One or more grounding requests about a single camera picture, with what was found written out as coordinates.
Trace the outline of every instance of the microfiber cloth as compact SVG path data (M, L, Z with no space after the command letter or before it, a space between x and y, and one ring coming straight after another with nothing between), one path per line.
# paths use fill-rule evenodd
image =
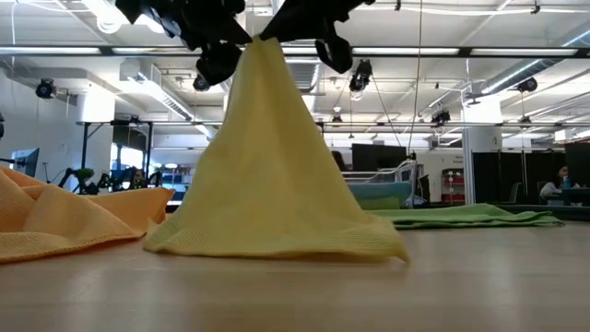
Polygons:
M376 210L399 230L476 227L563 226L550 212L512 214L488 204L415 210Z
M142 237L166 218L167 189L77 196L0 166L0 263Z
M277 40L254 39L240 59L223 126L193 185L145 249L178 255L397 256L387 219L363 212L338 170Z

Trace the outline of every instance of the ceiling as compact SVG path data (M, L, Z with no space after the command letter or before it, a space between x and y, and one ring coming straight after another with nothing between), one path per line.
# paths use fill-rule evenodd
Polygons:
M80 10L86 7L80 1L29 0L38 6L53 10L63 7ZM0 42L11 44L13 35L12 9L14 1L0 0ZM544 13L536 15L497 15L497 16L448 16L433 15L412 11L394 11L391 3L377 2L374 7L357 9L350 14L350 20L336 24L339 35L355 46L559 46L560 38L572 30L590 30L590 15L587 13ZM428 9L454 11L492 11L506 3L506 0L424 0ZM534 0L513 0L502 10L531 9ZM418 8L419 1L402 2L408 8ZM545 9L570 9L590 11L587 0L541 0ZM267 12L270 0L250 0L246 14L240 17L246 30L252 35L260 32L271 19ZM64 13L41 9L27 4L18 4L14 10L14 32L16 44L101 44L115 45L182 45L178 39L169 39L146 26L123 25L114 34L103 34L96 29L96 17L92 13ZM16 67L31 68L81 68L92 76L112 85L124 96L125 103L118 107L119 113L137 113L144 119L178 120L175 114L148 95L129 92L129 82L119 78L120 58L18 58ZM192 81L196 75L195 59L156 58L153 64L163 75L163 84L182 102L194 108L192 111L203 120L220 120L224 116L224 96L227 89L214 87L209 92L196 92ZM483 81L499 75L519 62L511 59L400 59L373 58L374 80L363 92L360 101L351 101L348 93L349 73L339 75L324 65L318 65L319 81L312 102L315 118L329 121L334 115L334 107L341 107L343 120L386 120L385 112L392 119L411 121L415 114L424 114L429 121L428 106L457 84L471 80ZM292 65L293 75L301 74L302 66ZM568 77L584 72L589 68L587 60L567 60L536 75L539 83L537 91L555 85ZM62 88L84 93L89 81L60 80ZM505 120L518 119L523 113L558 104L569 98L590 91L590 74L579 76L525 102L520 93L504 91L500 93L502 117ZM456 121L460 120L461 103L459 94L452 102L445 104ZM590 111L588 103L550 113L539 121L559 121ZM193 128L166 127L158 130L160 135L191 134Z

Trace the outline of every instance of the orange cloth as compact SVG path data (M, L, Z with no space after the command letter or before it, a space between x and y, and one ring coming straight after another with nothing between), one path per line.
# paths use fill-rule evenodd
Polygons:
M0 166L0 263L142 237L166 218L173 192L142 189L78 196Z

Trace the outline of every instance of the yellow towel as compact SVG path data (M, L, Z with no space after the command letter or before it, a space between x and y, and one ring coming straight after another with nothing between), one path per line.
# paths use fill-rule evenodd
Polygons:
M183 205L144 247L180 255L398 256L391 222L365 214L290 78L277 40L248 46L217 137Z
M0 263L138 239L150 220L165 219L171 196L167 189L77 196L0 166Z

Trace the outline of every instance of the wooden table surface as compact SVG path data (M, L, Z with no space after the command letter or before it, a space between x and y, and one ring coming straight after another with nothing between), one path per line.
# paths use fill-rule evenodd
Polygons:
M140 243L0 266L0 331L590 331L590 223L403 237L410 266Z

